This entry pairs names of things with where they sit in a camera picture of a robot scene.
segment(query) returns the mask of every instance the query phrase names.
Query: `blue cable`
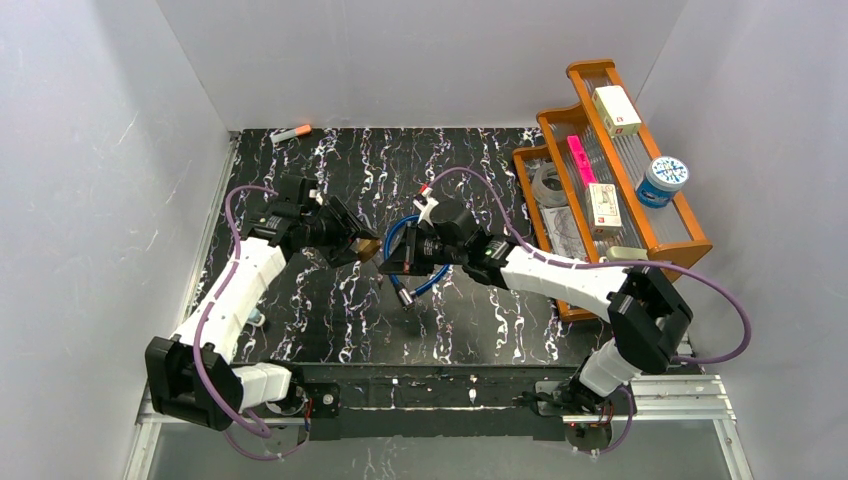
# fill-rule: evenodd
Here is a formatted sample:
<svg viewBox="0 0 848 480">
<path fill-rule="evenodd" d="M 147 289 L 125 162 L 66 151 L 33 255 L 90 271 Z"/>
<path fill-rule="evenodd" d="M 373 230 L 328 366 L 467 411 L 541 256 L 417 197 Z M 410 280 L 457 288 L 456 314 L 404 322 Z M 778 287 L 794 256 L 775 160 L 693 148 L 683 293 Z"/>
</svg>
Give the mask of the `blue cable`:
<svg viewBox="0 0 848 480">
<path fill-rule="evenodd" d="M 392 228 L 389 229 L 389 233 L 386 234 L 386 241 L 383 242 L 383 260 L 384 261 L 389 259 L 389 255 L 391 253 L 389 251 L 389 249 L 392 248 L 392 241 L 395 239 L 395 235 L 397 235 L 397 232 L 400 231 L 400 229 L 403 228 L 404 225 L 406 225 L 406 222 L 417 221 L 417 220 L 418 220 L 418 215 L 410 215 L 408 217 L 404 217 L 404 218 L 400 219 L 400 221 L 398 223 L 396 223 Z M 436 272 L 435 275 L 430 277 L 430 279 L 428 279 L 420 287 L 415 289 L 415 291 L 413 292 L 414 295 L 416 297 L 420 297 L 421 295 L 426 293 L 427 290 L 430 290 L 431 288 L 433 288 L 433 285 L 438 283 L 439 280 L 441 280 L 442 277 L 444 277 L 448 273 L 449 270 L 450 270 L 450 265 L 443 265 L 441 270 Z M 389 281 L 392 282 L 392 285 L 397 285 L 397 284 L 400 283 L 400 280 L 398 280 L 397 275 L 391 275 L 390 274 L 389 275 Z"/>
</svg>

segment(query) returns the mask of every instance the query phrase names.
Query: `pink marker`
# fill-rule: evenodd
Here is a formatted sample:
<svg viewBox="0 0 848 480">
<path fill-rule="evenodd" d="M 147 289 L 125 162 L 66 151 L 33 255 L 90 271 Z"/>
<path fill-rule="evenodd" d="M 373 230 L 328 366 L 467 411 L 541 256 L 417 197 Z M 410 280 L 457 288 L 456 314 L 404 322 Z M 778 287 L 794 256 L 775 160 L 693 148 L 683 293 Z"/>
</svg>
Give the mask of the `pink marker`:
<svg viewBox="0 0 848 480">
<path fill-rule="evenodd" d="M 583 150 L 580 139 L 577 138 L 577 135 L 569 135 L 567 140 L 568 148 L 571 150 L 571 158 L 577 164 L 577 171 L 580 172 L 580 178 L 583 179 L 583 186 L 589 187 L 590 183 L 598 183 L 598 180 L 595 179 L 595 172 L 592 171 L 592 165 L 589 163 L 589 156 Z"/>
</svg>

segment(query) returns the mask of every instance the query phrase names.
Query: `black bracket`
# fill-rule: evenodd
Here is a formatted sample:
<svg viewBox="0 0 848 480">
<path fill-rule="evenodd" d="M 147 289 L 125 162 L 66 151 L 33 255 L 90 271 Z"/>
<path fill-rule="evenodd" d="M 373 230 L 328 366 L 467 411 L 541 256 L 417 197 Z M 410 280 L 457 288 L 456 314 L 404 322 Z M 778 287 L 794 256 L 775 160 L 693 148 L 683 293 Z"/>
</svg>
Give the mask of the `black bracket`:
<svg viewBox="0 0 848 480">
<path fill-rule="evenodd" d="M 377 235 L 335 196 L 323 205 L 310 192 L 318 181 L 283 175 L 279 195 L 264 210 L 247 212 L 242 236 L 279 246 L 286 261 L 303 247 L 314 247 L 331 267 L 370 259 L 380 248 Z"/>
<path fill-rule="evenodd" d="M 692 310 L 662 271 L 633 267 L 607 308 L 616 347 L 628 363 L 665 373 L 692 322 Z"/>
<path fill-rule="evenodd" d="M 153 409 L 213 430 L 226 430 L 232 419 L 221 410 L 200 380 L 192 347 L 176 340 L 154 337 L 144 352 Z M 241 382 L 215 352 L 201 349 L 203 366 L 227 404 L 238 410 L 244 390 Z"/>
<path fill-rule="evenodd" d="M 465 205 L 447 199 L 430 212 L 431 228 L 409 222 L 380 273 L 429 275 L 436 265 L 457 265 L 475 282 L 506 289 L 501 269 L 516 243 L 477 224 Z"/>
</svg>

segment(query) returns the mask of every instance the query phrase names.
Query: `container lid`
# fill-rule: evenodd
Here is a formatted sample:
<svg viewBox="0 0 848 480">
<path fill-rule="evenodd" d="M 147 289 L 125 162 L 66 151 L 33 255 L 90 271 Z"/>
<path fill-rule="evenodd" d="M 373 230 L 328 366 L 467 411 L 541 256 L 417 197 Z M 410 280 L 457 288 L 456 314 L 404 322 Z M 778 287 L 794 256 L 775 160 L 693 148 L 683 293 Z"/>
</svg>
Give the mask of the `container lid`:
<svg viewBox="0 0 848 480">
<path fill-rule="evenodd" d="M 657 157 L 648 168 L 648 180 L 657 188 L 676 192 L 689 179 L 689 168 L 674 157 Z"/>
</svg>

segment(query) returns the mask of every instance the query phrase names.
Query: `tape roll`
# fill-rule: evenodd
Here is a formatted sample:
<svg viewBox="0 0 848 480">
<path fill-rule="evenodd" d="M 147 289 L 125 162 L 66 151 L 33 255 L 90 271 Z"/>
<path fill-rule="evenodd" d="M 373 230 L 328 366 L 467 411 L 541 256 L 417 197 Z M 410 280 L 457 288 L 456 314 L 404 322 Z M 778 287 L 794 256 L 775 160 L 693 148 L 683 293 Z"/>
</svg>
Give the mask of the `tape roll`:
<svg viewBox="0 0 848 480">
<path fill-rule="evenodd" d="M 536 170 L 531 190 L 533 197 L 545 207 L 553 208 L 568 205 L 568 199 L 562 189 L 559 174 L 553 163 L 545 163 Z"/>
</svg>

